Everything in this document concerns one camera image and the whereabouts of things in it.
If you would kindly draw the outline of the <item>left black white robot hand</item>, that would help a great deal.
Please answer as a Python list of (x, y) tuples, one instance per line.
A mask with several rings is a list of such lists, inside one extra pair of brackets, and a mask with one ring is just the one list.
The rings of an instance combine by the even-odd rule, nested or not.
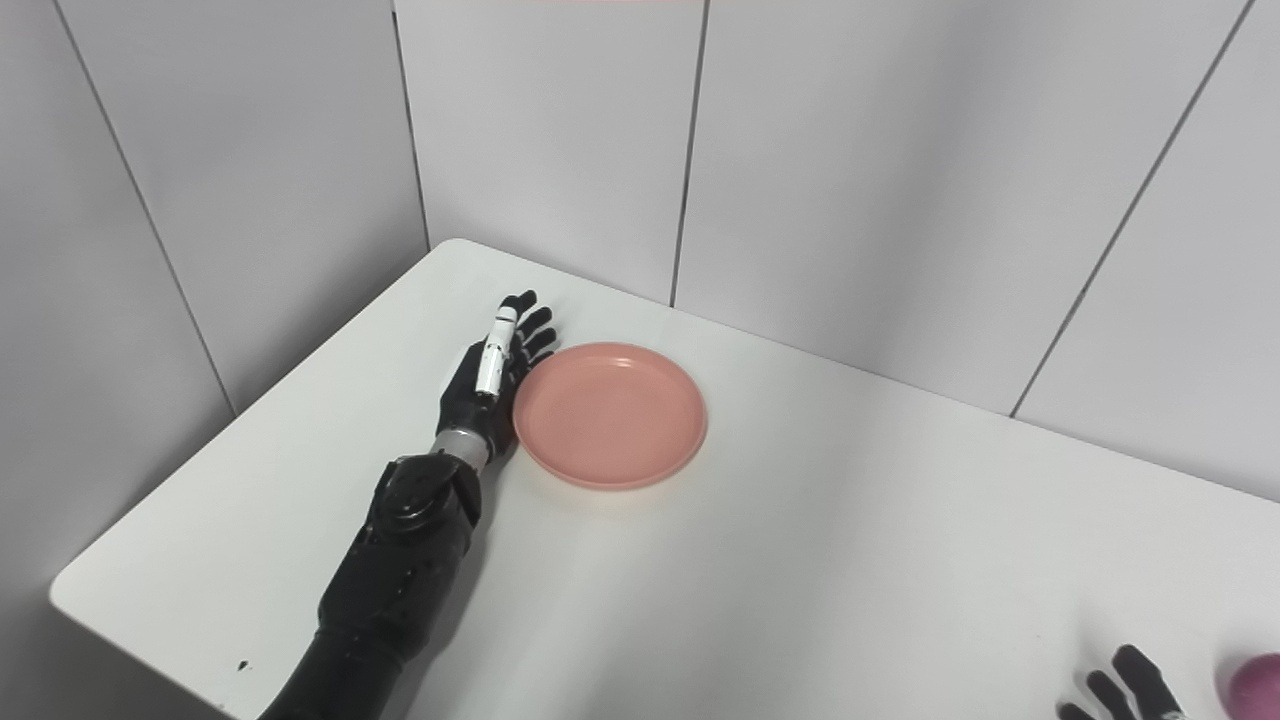
[(558, 343), (553, 311), (534, 290), (507, 296), (489, 332), (461, 357), (440, 397), (436, 434), (463, 433), (481, 441), (485, 465), (504, 456), (515, 442), (515, 396), (530, 372)]

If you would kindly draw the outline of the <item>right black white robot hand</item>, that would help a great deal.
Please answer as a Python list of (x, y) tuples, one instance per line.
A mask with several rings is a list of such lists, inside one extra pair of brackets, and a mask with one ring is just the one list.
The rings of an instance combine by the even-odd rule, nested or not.
[(1085, 688), (1110, 719), (1188, 719), (1164, 678), (1162, 670), (1134, 644), (1121, 644), (1111, 669), (1085, 675)]

